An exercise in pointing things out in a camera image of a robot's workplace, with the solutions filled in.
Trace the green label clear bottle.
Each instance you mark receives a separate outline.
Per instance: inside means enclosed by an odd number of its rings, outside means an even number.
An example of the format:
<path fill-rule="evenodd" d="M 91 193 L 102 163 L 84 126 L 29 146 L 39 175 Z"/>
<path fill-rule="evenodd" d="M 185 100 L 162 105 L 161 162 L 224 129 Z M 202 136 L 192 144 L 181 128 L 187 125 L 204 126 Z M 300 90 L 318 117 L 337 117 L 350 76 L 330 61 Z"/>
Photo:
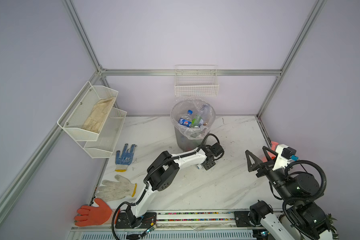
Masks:
<path fill-rule="evenodd" d="M 204 120 L 200 115 L 195 115 L 191 123 L 191 128 L 200 128 L 204 124 Z"/>

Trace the small bottle blue cap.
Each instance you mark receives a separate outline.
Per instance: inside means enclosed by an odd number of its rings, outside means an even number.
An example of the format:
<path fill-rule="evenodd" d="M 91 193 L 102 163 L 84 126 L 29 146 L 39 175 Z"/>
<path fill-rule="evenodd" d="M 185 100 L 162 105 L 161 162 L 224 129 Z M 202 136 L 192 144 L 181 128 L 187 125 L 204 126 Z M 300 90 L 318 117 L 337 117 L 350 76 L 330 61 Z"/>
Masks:
<path fill-rule="evenodd" d="M 190 128 L 191 125 L 192 125 L 192 114 L 193 114 L 193 111 L 191 110 L 188 110 L 185 114 L 181 114 L 180 117 L 179 117 L 179 121 L 178 123 L 181 125 L 181 126 L 185 126 L 187 128 Z"/>

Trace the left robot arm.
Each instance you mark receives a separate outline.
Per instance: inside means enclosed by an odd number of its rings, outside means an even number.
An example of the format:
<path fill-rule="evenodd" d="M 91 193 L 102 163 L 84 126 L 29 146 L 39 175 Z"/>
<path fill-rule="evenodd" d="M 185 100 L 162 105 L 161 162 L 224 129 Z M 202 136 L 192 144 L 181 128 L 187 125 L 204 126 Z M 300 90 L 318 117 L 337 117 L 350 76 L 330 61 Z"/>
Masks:
<path fill-rule="evenodd" d="M 168 188 L 180 170 L 195 166 L 207 171 L 215 166 L 216 161 L 221 159 L 224 154 L 225 151 L 219 138 L 211 133 L 207 134 L 194 150 L 181 154 L 162 152 L 148 167 L 147 175 L 143 180 L 144 188 L 137 200 L 133 203 L 123 202 L 116 208 L 111 225 L 113 237 L 116 240 L 119 239 L 116 234 L 116 220 L 119 212 L 123 211 L 124 205 L 127 206 L 124 212 L 127 215 L 130 227 L 132 229 L 139 227 L 156 194 Z"/>

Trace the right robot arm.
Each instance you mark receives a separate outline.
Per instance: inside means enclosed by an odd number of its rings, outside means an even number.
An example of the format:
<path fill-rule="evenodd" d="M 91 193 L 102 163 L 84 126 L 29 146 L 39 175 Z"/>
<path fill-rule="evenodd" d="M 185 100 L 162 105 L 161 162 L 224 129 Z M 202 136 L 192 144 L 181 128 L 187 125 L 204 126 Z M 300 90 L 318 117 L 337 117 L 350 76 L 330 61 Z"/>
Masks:
<path fill-rule="evenodd" d="M 271 189 L 283 201 L 282 210 L 291 227 L 286 229 L 265 201 L 250 207 L 250 224 L 263 226 L 276 240 L 294 240 L 296 234 L 309 240 L 333 240 L 336 231 L 315 203 L 327 187 L 323 169 L 311 161 L 300 160 L 297 151 L 287 145 L 278 145 L 275 150 L 264 146 L 263 152 L 265 162 L 246 151 L 248 171 L 256 171 L 258 178 L 267 177 Z"/>

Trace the tall clear bottle white cap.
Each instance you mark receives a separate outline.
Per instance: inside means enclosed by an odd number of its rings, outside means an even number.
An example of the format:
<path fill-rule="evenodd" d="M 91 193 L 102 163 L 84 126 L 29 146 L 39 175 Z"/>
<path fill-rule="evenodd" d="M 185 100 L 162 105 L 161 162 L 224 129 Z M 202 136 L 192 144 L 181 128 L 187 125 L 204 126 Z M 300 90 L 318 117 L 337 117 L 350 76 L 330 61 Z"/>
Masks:
<path fill-rule="evenodd" d="M 203 104 L 199 110 L 199 115 L 204 122 L 208 121 L 210 119 L 210 105 Z"/>

